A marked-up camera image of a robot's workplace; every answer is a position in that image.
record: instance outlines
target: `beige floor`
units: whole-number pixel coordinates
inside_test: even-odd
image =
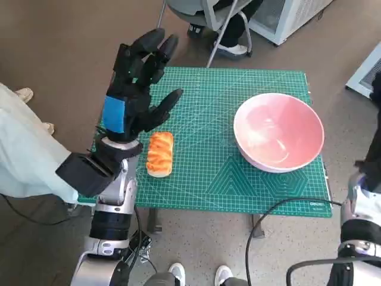
[[[69,150],[84,151],[104,100],[115,52],[155,26],[161,1],[3,0],[0,3],[0,82],[35,92],[31,108],[57,126],[55,137]],[[333,196],[343,200],[355,159],[365,156],[375,130],[376,109],[364,97],[344,90],[360,63],[380,41],[379,0],[336,0],[279,48],[253,33],[254,56],[238,63],[217,58],[214,67],[297,69],[307,73],[314,108],[326,129],[324,160]],[[180,45],[171,65],[203,66],[206,41],[186,37],[187,24],[167,12],[167,33]],[[2,285],[68,285],[89,229],[89,216],[66,225],[31,225],[0,201],[0,281]],[[51,197],[18,201],[37,218],[58,217]],[[155,237],[152,259],[164,271],[175,261],[187,270],[187,284],[212,285],[218,265],[245,276],[248,218],[242,214],[166,210],[164,233]],[[339,241],[338,210],[332,219],[270,217],[266,238],[251,250],[253,285],[284,285],[289,265],[332,257]],[[295,285],[324,285],[327,267],[295,275]],[[133,285],[152,273],[133,271]]]

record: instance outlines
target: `chair leg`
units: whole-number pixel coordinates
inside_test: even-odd
[[[242,17],[243,22],[245,23],[245,31],[246,31],[246,36],[248,38],[248,55],[251,56],[252,42],[251,42],[251,34],[250,34],[248,19],[242,11],[240,11],[238,14]]]
[[[163,5],[161,7],[161,12],[160,12],[160,16],[159,16],[159,20],[157,22],[156,28],[160,28],[161,26],[161,20],[163,19],[163,14],[164,14],[166,6],[167,6],[167,3],[165,2],[165,0],[163,0]]]
[[[210,65],[211,65],[211,63],[213,61],[213,58],[216,55],[218,45],[220,44],[221,39],[222,39],[223,35],[225,34],[225,30],[226,30],[227,24],[229,23],[230,18],[232,18],[232,14],[233,14],[234,8],[236,7],[237,2],[238,2],[238,0],[234,0],[233,1],[232,7],[230,8],[230,11],[229,11],[229,13],[228,13],[228,15],[226,17],[225,23],[222,25],[221,33],[220,33],[220,35],[217,38],[217,41],[216,41],[216,44],[214,45],[212,53],[210,54],[210,57],[209,57],[209,60],[208,60],[208,64],[207,64],[207,69],[210,67]]]

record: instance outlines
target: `white shoe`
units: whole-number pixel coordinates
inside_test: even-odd
[[[220,51],[228,52],[229,54],[232,54],[235,57],[244,56],[248,52],[248,47],[243,45],[235,45],[235,46],[232,46],[231,48],[228,48],[226,46],[219,44],[217,49]]]
[[[15,91],[15,94],[17,94],[24,103],[27,103],[33,97],[33,91],[30,88],[21,88],[18,91]]]
[[[181,263],[172,264],[168,272],[171,272],[180,281],[180,286],[185,286],[185,269]]]
[[[50,135],[53,135],[53,133],[54,133],[54,124],[48,123],[48,122],[43,122],[42,125],[45,128],[45,130],[48,131],[48,133]]]
[[[218,267],[216,277],[214,278],[214,286],[220,286],[228,278],[234,277],[229,267],[222,265]]]

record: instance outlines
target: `bread loaf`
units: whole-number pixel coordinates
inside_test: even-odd
[[[149,139],[147,171],[152,177],[163,178],[172,172],[173,135],[155,132]]]

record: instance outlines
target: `pink bowl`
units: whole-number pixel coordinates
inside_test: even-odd
[[[286,94],[260,94],[245,101],[235,115],[234,134],[246,160],[271,173],[304,167],[324,143],[316,112]]]

